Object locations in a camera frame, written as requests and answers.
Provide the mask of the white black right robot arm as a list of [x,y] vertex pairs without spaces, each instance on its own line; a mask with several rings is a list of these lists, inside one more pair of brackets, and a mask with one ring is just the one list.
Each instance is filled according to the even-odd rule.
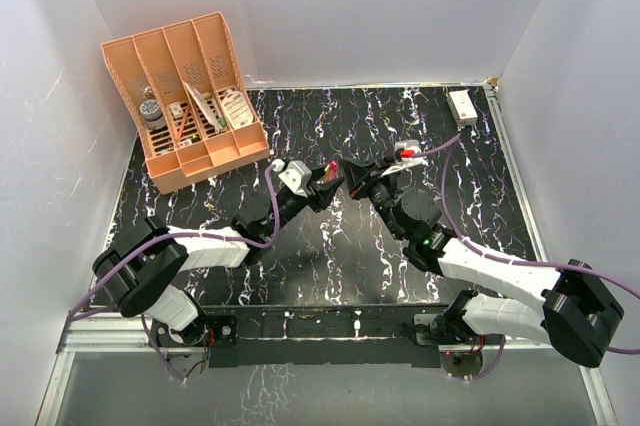
[[529,265],[458,238],[441,224],[442,212],[427,191],[398,186],[400,169],[389,157],[370,163],[341,158],[338,164],[351,198],[371,202],[392,237],[403,242],[411,265],[476,286],[461,291],[438,316],[415,316],[406,328],[416,341],[514,336],[549,344],[581,366],[601,364],[624,310],[592,269],[576,261]]

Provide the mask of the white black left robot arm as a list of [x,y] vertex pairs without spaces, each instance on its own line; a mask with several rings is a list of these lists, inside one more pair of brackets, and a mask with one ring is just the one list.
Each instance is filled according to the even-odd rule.
[[343,177],[302,161],[274,161],[267,181],[280,189],[252,195],[221,229],[184,229],[150,216],[99,255],[92,265],[98,287],[124,317],[141,315],[164,324],[182,343],[194,345],[206,333],[205,314],[187,292],[173,286],[181,272],[202,268],[235,269],[258,262],[301,211],[328,208]]

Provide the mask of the orange plastic desk organizer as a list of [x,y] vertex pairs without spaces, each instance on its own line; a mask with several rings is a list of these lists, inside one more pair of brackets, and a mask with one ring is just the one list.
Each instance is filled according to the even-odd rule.
[[[267,133],[247,93],[230,29],[219,12],[106,42],[104,62],[132,117],[148,175],[162,194],[229,172],[270,154]],[[225,126],[216,133],[183,86],[197,88]],[[254,122],[233,129],[221,109],[227,89],[243,93]],[[166,120],[151,131],[142,119],[142,102],[159,102]],[[181,142],[168,105],[191,105],[191,116]]]

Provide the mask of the black front mounting rail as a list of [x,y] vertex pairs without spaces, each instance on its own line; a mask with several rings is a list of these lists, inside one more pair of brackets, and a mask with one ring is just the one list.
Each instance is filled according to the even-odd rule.
[[483,354],[498,346],[482,339],[424,336],[443,308],[427,305],[212,306],[195,342],[157,320],[151,331],[171,358],[194,353],[211,368],[254,365],[409,364],[438,368],[446,352]]

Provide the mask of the white card packet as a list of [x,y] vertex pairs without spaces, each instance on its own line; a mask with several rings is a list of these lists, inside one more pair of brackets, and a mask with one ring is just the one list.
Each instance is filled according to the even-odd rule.
[[207,102],[207,100],[204,98],[202,93],[197,88],[190,85],[186,81],[183,82],[183,86],[187,91],[187,93],[194,100],[199,111],[203,114],[206,122],[214,128],[214,131],[216,133],[222,132],[225,126],[220,122],[219,117],[216,115],[216,113],[214,112],[214,109]]

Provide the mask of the keyring with pink strap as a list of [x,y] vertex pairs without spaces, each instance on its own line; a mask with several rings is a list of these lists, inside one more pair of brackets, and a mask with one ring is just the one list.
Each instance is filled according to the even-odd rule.
[[322,176],[322,183],[327,184],[339,177],[339,168],[336,161],[330,161],[325,169]]

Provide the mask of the white label packet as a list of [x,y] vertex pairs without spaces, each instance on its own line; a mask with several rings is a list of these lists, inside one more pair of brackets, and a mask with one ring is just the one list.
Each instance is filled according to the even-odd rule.
[[239,90],[227,89],[222,94],[221,109],[233,129],[239,129],[254,122],[251,106]]

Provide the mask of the small white eraser box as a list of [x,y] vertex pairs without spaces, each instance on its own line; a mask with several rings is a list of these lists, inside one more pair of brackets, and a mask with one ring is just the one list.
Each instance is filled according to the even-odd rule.
[[184,116],[184,110],[179,102],[170,103],[168,108],[174,120],[181,119]]

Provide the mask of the orange pencil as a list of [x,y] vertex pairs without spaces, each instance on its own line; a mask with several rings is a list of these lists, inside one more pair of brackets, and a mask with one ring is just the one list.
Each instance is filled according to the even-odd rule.
[[188,104],[186,109],[183,112],[183,117],[181,118],[181,122],[179,124],[178,130],[177,130],[177,136],[176,136],[178,143],[182,141],[184,130],[186,129],[187,122],[191,116],[191,110],[192,110],[191,105]]

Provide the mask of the small white red box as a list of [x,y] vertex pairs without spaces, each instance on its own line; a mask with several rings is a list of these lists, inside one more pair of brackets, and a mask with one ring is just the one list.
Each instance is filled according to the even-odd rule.
[[447,92],[447,104],[460,128],[476,124],[478,116],[467,89]]

